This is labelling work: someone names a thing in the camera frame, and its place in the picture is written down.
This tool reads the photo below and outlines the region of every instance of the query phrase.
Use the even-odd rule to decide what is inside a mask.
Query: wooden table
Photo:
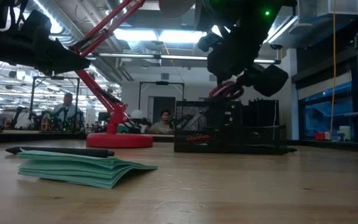
[[[84,141],[17,146],[84,147]],[[298,147],[286,156],[115,150],[158,164],[112,190],[17,175],[0,144],[0,223],[358,223],[358,152]]]

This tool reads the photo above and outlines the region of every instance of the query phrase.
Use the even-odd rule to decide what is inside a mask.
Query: door
[[[153,102],[153,124],[161,120],[161,111],[170,110],[171,116],[175,115],[175,97],[155,96]]]

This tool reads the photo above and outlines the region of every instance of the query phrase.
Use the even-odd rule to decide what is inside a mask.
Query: black mesh basket
[[[223,108],[211,110],[208,102],[177,102],[175,152],[288,152],[285,126],[244,127],[240,102],[227,102]]]

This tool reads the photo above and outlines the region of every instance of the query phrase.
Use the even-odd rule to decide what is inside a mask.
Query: man
[[[149,133],[151,134],[172,134],[173,129],[169,125],[169,120],[171,118],[171,111],[163,110],[161,111],[161,121],[155,123],[150,129]]]
[[[53,109],[53,112],[54,113],[57,113],[59,112],[59,110],[61,110],[62,108],[67,108],[68,111],[67,111],[67,118],[72,118],[74,116],[74,113],[75,113],[75,105],[73,104],[73,95],[71,93],[66,93],[65,94],[65,97],[63,98],[63,103],[62,104],[59,104],[59,105],[56,105],[55,106],[55,109]],[[64,119],[65,117],[65,113],[63,110],[61,110],[61,112],[59,112],[59,114],[57,115],[58,116],[58,119],[62,120]]]

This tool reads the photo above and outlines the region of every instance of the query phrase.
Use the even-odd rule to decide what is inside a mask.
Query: green notepad
[[[44,179],[64,180],[111,189],[131,169],[152,170],[158,166],[122,161],[117,158],[97,158],[58,152],[22,151],[21,159],[28,159],[19,166],[19,174]]]

